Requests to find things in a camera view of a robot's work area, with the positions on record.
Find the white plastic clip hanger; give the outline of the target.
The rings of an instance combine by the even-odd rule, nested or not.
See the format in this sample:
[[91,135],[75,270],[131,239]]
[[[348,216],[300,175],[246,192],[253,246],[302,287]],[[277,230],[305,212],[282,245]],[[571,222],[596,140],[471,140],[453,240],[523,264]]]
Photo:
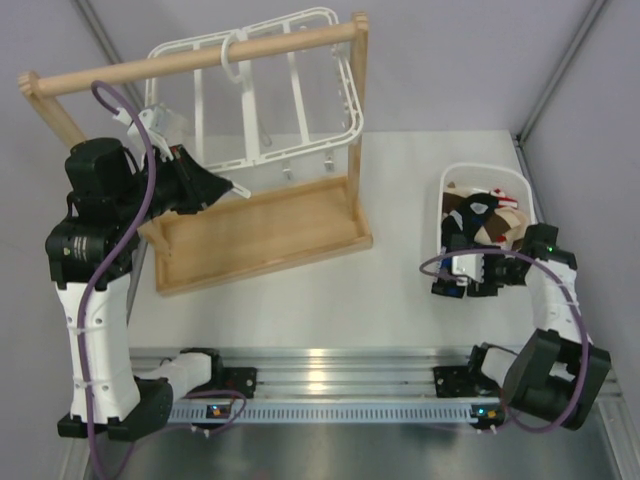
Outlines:
[[369,22],[355,13],[342,23],[330,8],[314,7],[232,30],[165,42],[150,59],[171,64],[187,56],[217,53],[219,74],[185,70],[193,106],[162,104],[177,83],[145,82],[145,107],[171,127],[158,128],[167,143],[189,146],[211,173],[243,180],[248,196],[258,176],[276,169],[290,178],[296,158],[322,160],[335,171],[335,156],[348,151],[347,195],[357,197],[364,126]]

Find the black blue sports sock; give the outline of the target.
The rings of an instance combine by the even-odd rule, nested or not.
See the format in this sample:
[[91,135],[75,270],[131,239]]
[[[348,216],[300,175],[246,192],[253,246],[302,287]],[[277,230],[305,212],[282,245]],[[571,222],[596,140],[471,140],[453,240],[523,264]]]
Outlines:
[[466,287],[458,285],[455,281],[438,279],[431,285],[431,293],[441,297],[462,299],[465,291]]

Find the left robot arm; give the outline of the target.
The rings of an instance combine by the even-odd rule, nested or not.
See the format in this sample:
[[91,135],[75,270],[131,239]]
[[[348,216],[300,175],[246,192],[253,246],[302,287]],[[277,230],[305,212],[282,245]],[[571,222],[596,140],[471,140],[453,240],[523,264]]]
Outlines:
[[65,162],[72,185],[67,214],[45,242],[73,364],[72,405],[58,423],[62,437],[105,433],[111,440],[135,442],[165,427],[175,401],[195,389],[214,397],[225,388],[214,349],[187,348],[148,374],[132,371],[127,294],[140,241],[132,222],[140,206],[149,205],[144,221],[168,211],[193,215],[233,188],[182,145],[171,147],[168,157],[158,148],[152,152],[156,181],[150,199],[148,168],[131,166],[131,152],[117,139],[79,143]]

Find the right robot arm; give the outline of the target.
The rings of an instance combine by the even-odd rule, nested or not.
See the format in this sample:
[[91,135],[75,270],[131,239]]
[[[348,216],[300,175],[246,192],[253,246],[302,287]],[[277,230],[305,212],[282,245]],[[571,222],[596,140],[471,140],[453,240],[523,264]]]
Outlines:
[[575,292],[577,261],[557,246],[548,224],[527,228],[518,251],[506,255],[482,248],[452,261],[467,292],[491,296],[503,286],[528,289],[534,331],[513,353],[484,343],[473,348],[466,372],[478,396],[499,390],[506,405],[552,425],[579,429],[611,369],[610,354],[593,345]]

